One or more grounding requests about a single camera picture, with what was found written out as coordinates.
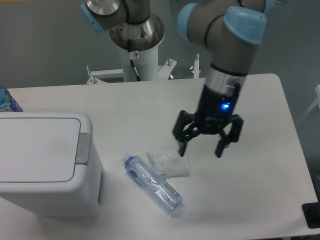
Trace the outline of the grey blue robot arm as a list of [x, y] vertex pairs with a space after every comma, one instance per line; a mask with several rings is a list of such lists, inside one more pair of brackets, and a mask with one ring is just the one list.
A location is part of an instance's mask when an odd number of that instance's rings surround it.
[[[234, 109], [263, 41], [265, 13], [275, 5], [274, 0], [214, 0], [189, 3], [178, 13], [179, 34], [213, 54], [196, 112], [180, 111], [172, 131], [181, 156], [199, 135], [220, 136], [218, 157], [239, 140], [244, 121]], [[85, 0], [80, 9], [96, 33], [109, 32], [120, 48], [125, 81], [160, 77], [158, 58], [148, 51], [157, 49], [165, 29], [148, 0]]]

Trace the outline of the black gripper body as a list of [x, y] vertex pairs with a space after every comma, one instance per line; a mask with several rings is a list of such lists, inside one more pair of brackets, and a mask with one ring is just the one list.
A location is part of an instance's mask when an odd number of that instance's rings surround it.
[[240, 95], [241, 85], [237, 83], [231, 95], [212, 90], [203, 86], [197, 111], [195, 112], [195, 126], [200, 134], [216, 135], [232, 124], [231, 133], [239, 134], [242, 129], [242, 119], [233, 114]]

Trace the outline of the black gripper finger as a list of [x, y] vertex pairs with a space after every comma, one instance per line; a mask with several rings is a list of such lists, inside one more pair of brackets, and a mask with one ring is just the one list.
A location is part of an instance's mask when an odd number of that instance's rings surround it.
[[223, 127], [218, 127], [220, 140], [215, 149], [215, 155], [218, 158], [222, 156], [224, 149], [227, 148], [230, 143], [237, 143], [239, 141], [244, 120], [238, 114], [234, 114], [231, 116], [229, 123], [231, 123], [231, 129], [228, 134], [225, 133]]
[[190, 140], [197, 137], [200, 134], [198, 124], [196, 122], [196, 115], [181, 110], [172, 134], [178, 142], [178, 153], [181, 157], [185, 155], [187, 144]]

